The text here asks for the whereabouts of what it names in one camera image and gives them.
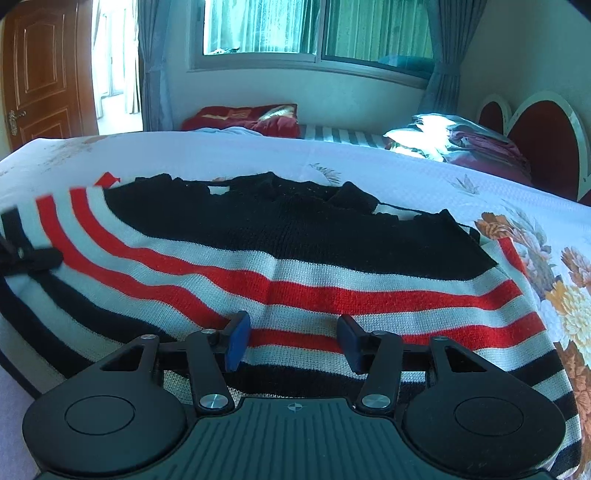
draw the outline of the red headboard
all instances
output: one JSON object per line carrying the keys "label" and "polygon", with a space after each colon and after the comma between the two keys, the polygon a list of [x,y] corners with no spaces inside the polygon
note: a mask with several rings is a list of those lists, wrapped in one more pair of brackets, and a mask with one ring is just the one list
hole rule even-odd
{"label": "red headboard", "polygon": [[589,142],[579,117],[560,95],[532,95],[509,121],[506,135],[530,161],[536,188],[574,202],[588,193]]}
{"label": "red headboard", "polygon": [[476,117],[483,127],[505,135],[507,124],[511,119],[511,107],[502,96],[494,93],[484,99]]}

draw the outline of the red pillow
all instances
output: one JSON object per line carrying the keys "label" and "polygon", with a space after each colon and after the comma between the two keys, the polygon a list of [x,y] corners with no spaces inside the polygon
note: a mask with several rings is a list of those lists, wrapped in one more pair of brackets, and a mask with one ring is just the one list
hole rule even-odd
{"label": "red pillow", "polygon": [[264,105],[257,107],[230,108],[227,106],[208,106],[187,118],[182,131],[198,128],[244,127],[267,137],[299,138],[300,126],[297,123],[297,105]]}

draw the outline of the metal screw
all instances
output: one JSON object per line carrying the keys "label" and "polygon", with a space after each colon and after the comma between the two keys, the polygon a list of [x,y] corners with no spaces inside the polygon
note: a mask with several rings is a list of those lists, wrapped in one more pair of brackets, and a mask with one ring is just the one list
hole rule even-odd
{"label": "metal screw", "polygon": [[361,401],[367,408],[374,408],[380,410],[390,405],[390,399],[386,395],[371,394],[363,397]]}
{"label": "metal screw", "polygon": [[228,399],[222,394],[212,393],[201,397],[199,404],[208,410],[220,410],[228,404]]}

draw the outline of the door handle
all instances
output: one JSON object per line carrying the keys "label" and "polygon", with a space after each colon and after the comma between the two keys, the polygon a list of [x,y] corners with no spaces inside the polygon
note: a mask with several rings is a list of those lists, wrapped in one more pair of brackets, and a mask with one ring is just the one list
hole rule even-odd
{"label": "door handle", "polygon": [[27,113],[25,110],[16,113],[14,110],[10,110],[8,112],[8,123],[10,124],[10,133],[13,137],[17,136],[18,128],[17,128],[17,118],[25,116]]}

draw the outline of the floor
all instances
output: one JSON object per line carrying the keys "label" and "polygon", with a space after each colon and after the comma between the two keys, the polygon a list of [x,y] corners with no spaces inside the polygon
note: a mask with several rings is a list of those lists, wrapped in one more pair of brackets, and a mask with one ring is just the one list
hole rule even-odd
{"label": "floor", "polygon": [[103,117],[99,118],[99,134],[110,135],[123,132],[141,132],[141,113],[125,113],[125,96],[103,98]]}

